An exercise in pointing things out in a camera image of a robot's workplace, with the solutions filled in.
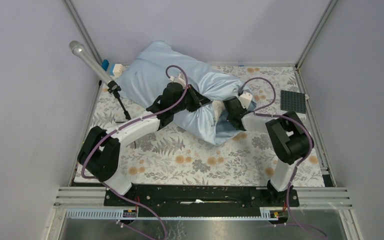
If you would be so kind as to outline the silver microphone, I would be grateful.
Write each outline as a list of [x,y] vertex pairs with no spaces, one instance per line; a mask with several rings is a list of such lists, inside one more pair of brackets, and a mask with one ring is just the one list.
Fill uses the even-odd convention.
[[85,46],[80,42],[73,40],[69,43],[69,48],[72,53],[80,58],[108,87],[113,79],[103,69],[103,67],[95,60],[95,58],[86,50]]

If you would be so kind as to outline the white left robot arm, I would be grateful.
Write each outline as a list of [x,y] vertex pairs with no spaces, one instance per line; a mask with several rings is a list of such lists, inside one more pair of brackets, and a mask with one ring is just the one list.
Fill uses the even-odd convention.
[[190,84],[169,83],[156,100],[140,116],[112,129],[91,128],[77,156],[83,171],[116,192],[124,206],[132,204],[135,192],[132,183],[118,172],[121,148],[137,139],[161,130],[170,124],[174,115],[187,110],[191,113],[211,103]]

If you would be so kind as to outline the cream white pillow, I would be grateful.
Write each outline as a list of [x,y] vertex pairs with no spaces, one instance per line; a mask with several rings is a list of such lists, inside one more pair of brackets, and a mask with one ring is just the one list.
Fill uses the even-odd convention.
[[224,123],[227,121],[227,111],[223,101],[214,100],[211,103],[214,117],[213,117],[213,126]]

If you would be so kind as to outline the dark grey studded baseplate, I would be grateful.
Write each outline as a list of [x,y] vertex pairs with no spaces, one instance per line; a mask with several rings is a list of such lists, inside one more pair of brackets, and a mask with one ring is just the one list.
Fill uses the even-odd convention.
[[306,100],[306,95],[304,93],[288,90],[280,91],[280,109],[283,111],[306,114]]

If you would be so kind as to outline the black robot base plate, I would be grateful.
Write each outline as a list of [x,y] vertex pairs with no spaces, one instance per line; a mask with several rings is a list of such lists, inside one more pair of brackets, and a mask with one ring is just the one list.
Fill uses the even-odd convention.
[[103,202],[106,207],[149,207],[156,214],[171,210],[202,212],[233,212],[238,209],[274,208],[283,210],[287,205],[300,205],[297,191],[291,189],[276,193],[266,187],[212,186],[212,185],[152,185],[134,184],[120,198],[110,190],[106,191]]

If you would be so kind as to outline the blue and white block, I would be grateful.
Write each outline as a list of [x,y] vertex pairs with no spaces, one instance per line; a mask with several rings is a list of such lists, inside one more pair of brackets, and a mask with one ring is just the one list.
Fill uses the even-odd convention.
[[101,67],[108,72],[111,77],[119,78],[125,70],[125,66],[121,63],[110,63],[107,59],[102,61]]

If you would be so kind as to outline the floral patterned table mat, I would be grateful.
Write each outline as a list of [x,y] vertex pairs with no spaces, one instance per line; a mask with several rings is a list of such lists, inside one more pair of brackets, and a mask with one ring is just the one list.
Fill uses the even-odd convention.
[[[298,92],[291,66],[217,66],[247,82],[260,112],[282,114],[281,90]],[[216,146],[170,124],[120,150],[117,171],[135,184],[265,186],[278,158],[270,138],[245,131]]]

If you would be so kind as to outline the light blue pillowcase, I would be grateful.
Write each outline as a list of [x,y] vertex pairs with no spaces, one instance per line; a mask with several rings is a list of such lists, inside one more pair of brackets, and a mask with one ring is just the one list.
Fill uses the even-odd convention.
[[186,85],[192,85],[211,103],[195,112],[180,111],[174,115],[171,123],[213,145],[220,145],[236,136],[241,130],[236,130],[228,121],[213,126],[212,101],[238,97],[242,92],[251,93],[250,89],[238,78],[174,51],[163,41],[154,41],[140,52],[116,82],[124,98],[146,109],[172,83],[170,76],[179,73],[184,74]]

